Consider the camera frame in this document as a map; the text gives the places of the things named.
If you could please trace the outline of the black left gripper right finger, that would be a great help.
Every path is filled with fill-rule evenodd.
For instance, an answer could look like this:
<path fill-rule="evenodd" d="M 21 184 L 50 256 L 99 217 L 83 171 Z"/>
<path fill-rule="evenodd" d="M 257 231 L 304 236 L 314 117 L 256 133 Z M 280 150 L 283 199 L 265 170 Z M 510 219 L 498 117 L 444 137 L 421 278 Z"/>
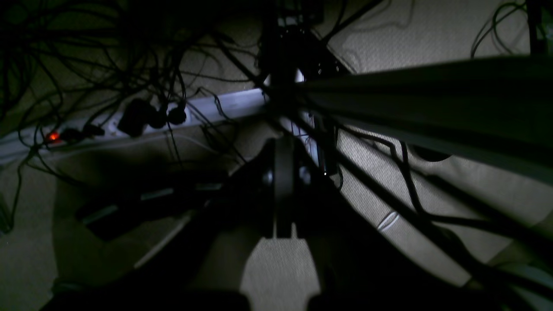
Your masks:
<path fill-rule="evenodd" d="M 324 177 L 296 138 L 285 139 L 285 236 L 296 227 L 321 291 L 309 311 L 499 311 L 492 291 L 450 285 L 411 262 Z"/>

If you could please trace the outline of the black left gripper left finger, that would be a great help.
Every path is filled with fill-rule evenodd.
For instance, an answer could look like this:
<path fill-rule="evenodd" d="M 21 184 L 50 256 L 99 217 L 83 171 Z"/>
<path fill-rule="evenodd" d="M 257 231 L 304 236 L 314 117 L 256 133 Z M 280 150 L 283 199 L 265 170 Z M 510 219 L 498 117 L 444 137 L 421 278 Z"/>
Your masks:
<path fill-rule="evenodd" d="M 275 160 L 285 138 L 270 139 L 257 157 L 232 176 L 192 171 L 150 178 L 102 197 L 76 213 L 97 238 L 111 241 L 147 221 L 192 211 L 190 222 L 144 263 L 115 281 L 55 294 L 44 311 L 248 310 L 247 299 L 227 289 L 193 289 L 203 272 L 217 281 L 241 274 L 231 256 L 217 251 L 224 233 L 253 229 L 254 243 L 273 234 Z"/>

